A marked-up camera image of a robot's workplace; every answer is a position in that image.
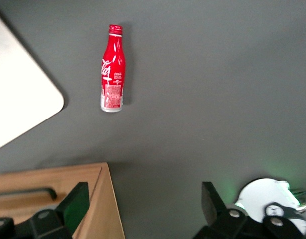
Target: red aluminum bottle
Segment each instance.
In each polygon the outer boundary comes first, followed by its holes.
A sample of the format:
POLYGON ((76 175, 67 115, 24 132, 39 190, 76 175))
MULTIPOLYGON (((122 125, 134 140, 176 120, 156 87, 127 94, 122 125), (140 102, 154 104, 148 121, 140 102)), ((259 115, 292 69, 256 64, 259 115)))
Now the red aluminum bottle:
POLYGON ((109 26, 109 41, 102 59, 101 75, 101 109, 106 112, 120 111, 125 75, 121 26, 109 26))

